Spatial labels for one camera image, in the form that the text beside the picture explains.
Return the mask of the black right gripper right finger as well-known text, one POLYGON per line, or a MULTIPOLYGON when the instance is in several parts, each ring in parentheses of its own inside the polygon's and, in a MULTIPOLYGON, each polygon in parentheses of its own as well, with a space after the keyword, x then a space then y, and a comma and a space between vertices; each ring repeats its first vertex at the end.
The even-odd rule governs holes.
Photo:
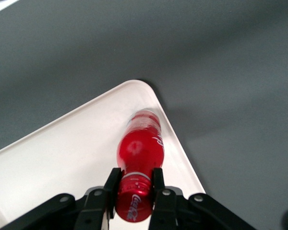
POLYGON ((188 199, 177 187, 165 186, 161 168, 153 170, 154 209, 150 230, 253 230, 207 194, 197 193, 188 199))

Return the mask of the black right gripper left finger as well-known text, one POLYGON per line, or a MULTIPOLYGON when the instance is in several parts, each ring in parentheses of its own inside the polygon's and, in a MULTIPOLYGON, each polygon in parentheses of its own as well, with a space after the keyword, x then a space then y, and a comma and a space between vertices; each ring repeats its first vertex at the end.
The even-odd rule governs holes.
POLYGON ((78 200, 58 194, 23 214, 2 230, 108 230, 121 169, 113 168, 104 186, 88 189, 78 200))

